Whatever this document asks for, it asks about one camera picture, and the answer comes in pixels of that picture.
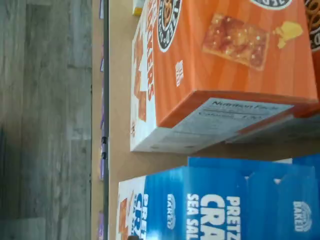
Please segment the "round logo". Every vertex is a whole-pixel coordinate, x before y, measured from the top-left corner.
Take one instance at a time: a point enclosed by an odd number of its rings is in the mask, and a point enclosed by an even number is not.
[[[160,0],[158,11],[158,44],[162,52],[166,52],[174,39],[182,0]]]
[[[305,9],[311,48],[317,51],[320,49],[320,1],[305,0]]]
[[[292,0],[251,0],[251,2],[264,9],[281,10],[288,7]]]

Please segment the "nutrition facts label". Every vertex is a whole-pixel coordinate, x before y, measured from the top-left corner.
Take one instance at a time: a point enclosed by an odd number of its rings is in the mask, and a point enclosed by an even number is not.
[[[163,142],[203,145],[292,108],[292,105],[210,98],[172,129]]]

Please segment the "wooden floor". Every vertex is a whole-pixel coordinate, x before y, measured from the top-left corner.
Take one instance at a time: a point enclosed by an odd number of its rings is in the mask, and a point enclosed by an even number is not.
[[[90,238],[91,8],[0,0],[0,220],[30,239]]]

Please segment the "cardboard surface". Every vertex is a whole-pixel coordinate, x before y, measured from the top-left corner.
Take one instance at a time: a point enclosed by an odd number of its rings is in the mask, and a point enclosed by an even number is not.
[[[104,20],[100,19],[100,0],[92,1],[92,170],[91,170],[91,239],[98,237],[99,212],[104,206],[104,185],[97,171],[101,153],[101,107],[103,73],[100,72],[104,44]]]
[[[99,182],[99,121],[101,117],[100,73],[103,26],[99,20],[99,0],[92,1],[93,69],[92,69],[92,239],[97,237],[98,215],[103,206],[103,185]],[[118,184],[120,181],[178,167],[187,163],[185,155],[130,152],[130,90],[132,39],[138,24],[132,16],[131,0],[110,1],[110,139],[109,139],[109,239],[115,239]],[[280,160],[316,153],[320,141],[286,145],[224,145],[202,151],[198,156]]]

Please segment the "pretzel cracker box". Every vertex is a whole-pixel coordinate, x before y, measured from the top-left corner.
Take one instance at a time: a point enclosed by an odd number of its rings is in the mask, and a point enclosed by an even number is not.
[[[319,239],[314,169],[271,164],[268,171],[252,166],[250,175],[231,164],[120,182],[115,240]]]
[[[309,45],[302,1],[146,1],[131,150],[190,154],[317,103]]]

